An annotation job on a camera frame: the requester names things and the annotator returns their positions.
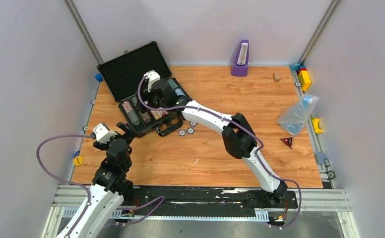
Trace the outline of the brown purple chip stack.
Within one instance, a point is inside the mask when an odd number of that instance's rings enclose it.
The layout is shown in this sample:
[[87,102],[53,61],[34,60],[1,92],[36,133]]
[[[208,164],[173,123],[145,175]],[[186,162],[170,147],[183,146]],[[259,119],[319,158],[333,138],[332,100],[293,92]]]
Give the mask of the brown purple chip stack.
[[148,112],[141,113],[141,118],[142,120],[146,123],[149,124],[152,122],[152,118]]

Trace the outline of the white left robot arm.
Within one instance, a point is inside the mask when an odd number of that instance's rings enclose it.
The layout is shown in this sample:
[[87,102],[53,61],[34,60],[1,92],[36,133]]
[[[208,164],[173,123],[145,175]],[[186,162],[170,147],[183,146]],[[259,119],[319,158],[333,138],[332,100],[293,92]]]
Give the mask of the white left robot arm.
[[124,133],[110,130],[103,122],[93,128],[93,146],[106,152],[81,206],[57,235],[59,238],[95,238],[118,206],[134,199],[133,183],[127,179],[132,166],[130,146],[137,136],[128,124],[119,122]]

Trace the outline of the light blue chip stack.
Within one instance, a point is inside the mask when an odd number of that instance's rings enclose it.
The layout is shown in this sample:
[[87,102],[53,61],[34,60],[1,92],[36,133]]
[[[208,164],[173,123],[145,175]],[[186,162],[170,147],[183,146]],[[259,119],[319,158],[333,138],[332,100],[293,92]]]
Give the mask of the light blue chip stack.
[[185,93],[183,92],[183,90],[181,88],[175,88],[174,91],[175,91],[177,96],[185,96]]

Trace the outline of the yellow big blind button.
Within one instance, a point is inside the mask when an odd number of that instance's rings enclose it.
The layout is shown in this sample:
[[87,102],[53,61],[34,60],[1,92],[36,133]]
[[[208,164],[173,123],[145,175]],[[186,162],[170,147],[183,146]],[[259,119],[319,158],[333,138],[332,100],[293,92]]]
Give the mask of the yellow big blind button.
[[84,163],[84,157],[83,156],[75,156],[73,159],[73,164],[75,166],[81,166]]

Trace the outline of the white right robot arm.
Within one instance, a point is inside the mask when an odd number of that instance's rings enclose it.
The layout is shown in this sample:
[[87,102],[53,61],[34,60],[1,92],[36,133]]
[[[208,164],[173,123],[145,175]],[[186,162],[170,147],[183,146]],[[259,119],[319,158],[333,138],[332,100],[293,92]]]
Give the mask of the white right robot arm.
[[285,201],[288,186],[263,157],[263,142],[257,138],[244,115],[220,113],[187,96],[178,96],[159,76],[151,79],[143,76],[137,87],[137,94],[140,103],[147,109],[174,113],[220,134],[227,153],[244,161],[253,172],[260,187],[266,192],[268,205],[278,207]]

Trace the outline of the black poker set case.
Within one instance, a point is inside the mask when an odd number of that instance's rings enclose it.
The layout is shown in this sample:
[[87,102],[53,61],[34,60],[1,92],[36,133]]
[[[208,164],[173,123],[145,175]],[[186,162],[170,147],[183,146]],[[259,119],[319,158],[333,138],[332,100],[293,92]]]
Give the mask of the black poker set case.
[[[102,75],[103,80],[106,82],[114,100],[118,103],[118,107],[127,120],[129,126],[137,132],[138,137],[143,137],[153,131],[157,132],[159,136],[166,136],[173,131],[180,129],[184,120],[181,116],[175,114],[166,115],[165,117],[155,120],[150,113],[150,110],[143,106],[138,100],[137,88],[141,86],[142,99],[144,101],[144,91],[146,89],[146,82],[141,83],[143,75],[151,70],[156,71],[162,79],[168,81],[174,80],[179,88],[183,90],[185,95],[186,91],[182,88],[179,82],[172,77],[172,72],[167,65],[157,42],[151,41],[141,47],[138,47],[131,51],[126,51],[122,55],[101,63],[97,66],[99,74]],[[131,102],[131,98],[137,97],[137,105],[134,106]],[[129,119],[127,113],[122,107],[122,102],[130,102],[133,110],[140,118],[140,125],[134,126]],[[152,122],[146,124],[142,118],[141,113],[148,112],[152,118]]]

